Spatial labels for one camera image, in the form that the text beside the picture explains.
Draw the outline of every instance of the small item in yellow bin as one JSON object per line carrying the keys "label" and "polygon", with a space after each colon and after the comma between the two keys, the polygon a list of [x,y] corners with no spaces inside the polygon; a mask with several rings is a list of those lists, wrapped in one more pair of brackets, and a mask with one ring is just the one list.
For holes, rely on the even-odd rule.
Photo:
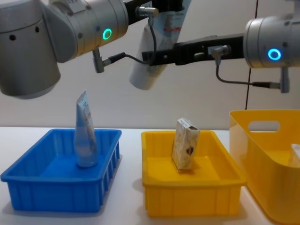
{"label": "small item in yellow bin", "polygon": [[190,170],[197,147],[199,129],[191,121],[177,120],[172,158],[178,170]]}
{"label": "small item in yellow bin", "polygon": [[300,144],[292,144],[289,166],[300,167]]}

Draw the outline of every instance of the small cardboard box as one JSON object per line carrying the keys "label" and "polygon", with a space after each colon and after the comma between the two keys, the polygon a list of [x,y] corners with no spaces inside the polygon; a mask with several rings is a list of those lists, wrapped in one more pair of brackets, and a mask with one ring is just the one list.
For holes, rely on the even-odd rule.
{"label": "small cardboard box", "polygon": [[172,158],[178,170],[192,168],[199,132],[191,121],[185,118],[177,121]]}

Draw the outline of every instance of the yellow plastic bin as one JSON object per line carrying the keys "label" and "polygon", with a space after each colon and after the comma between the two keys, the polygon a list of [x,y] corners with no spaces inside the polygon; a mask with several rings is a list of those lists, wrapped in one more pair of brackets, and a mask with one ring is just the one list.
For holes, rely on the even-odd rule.
{"label": "yellow plastic bin", "polygon": [[190,172],[172,161],[175,131],[142,133],[142,181],[151,217],[233,215],[246,180],[212,131],[201,131]]}
{"label": "yellow plastic bin", "polygon": [[[280,128],[251,132],[253,121],[278,121]],[[300,223],[300,168],[288,166],[292,143],[300,144],[300,110],[230,113],[230,154],[262,209],[283,224]]]}

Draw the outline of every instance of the tray rim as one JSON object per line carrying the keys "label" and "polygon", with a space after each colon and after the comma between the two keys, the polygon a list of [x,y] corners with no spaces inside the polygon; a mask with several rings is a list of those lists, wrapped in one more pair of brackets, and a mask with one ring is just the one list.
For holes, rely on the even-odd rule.
{"label": "tray rim", "polygon": [[146,134],[175,134],[176,131],[147,131],[142,132],[142,183],[144,187],[162,187],[162,188],[172,188],[172,189],[183,189],[183,188],[231,188],[244,186],[247,180],[244,174],[240,171],[236,165],[233,158],[230,156],[229,152],[226,150],[224,145],[219,140],[215,132],[210,130],[201,130],[200,132],[210,133],[214,140],[220,147],[221,152],[225,155],[225,158],[229,161],[234,172],[239,177],[235,180],[222,180],[222,181],[152,181],[148,177],[148,165],[146,157]]}
{"label": "tray rim", "polygon": [[101,166],[101,169],[98,173],[98,176],[95,178],[47,178],[47,177],[36,177],[36,176],[11,176],[8,173],[19,164],[23,157],[30,154],[31,151],[39,144],[40,141],[43,141],[48,135],[55,131],[75,131],[74,128],[55,128],[50,129],[46,132],[34,145],[32,145],[24,154],[22,154],[8,169],[6,169],[0,176],[1,181],[3,182],[24,182],[24,183],[35,183],[35,184],[70,184],[70,183],[96,183],[100,182],[104,176],[104,172],[108,167],[110,159],[112,157],[113,151],[119,143],[122,131],[117,129],[94,129],[95,131],[116,131],[117,135],[115,136],[107,154],[105,155],[104,163]]}

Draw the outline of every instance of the bin handle hole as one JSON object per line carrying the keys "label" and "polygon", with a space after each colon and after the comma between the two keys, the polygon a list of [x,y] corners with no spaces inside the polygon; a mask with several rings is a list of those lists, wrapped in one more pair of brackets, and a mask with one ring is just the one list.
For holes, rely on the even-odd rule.
{"label": "bin handle hole", "polygon": [[275,120],[270,121],[252,121],[248,129],[250,132],[266,131],[266,132],[277,132],[280,129],[280,123]]}

